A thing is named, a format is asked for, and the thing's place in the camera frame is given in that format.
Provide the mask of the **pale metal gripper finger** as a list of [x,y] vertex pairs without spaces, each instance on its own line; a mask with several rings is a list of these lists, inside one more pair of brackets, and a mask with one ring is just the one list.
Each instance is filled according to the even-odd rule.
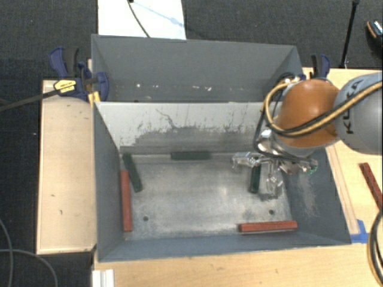
[[274,163],[265,163],[261,167],[260,198],[262,200],[277,199],[282,194],[284,184],[282,173]]
[[240,167],[259,167],[261,165],[260,157],[255,152],[238,152],[232,157],[232,168],[239,169]]

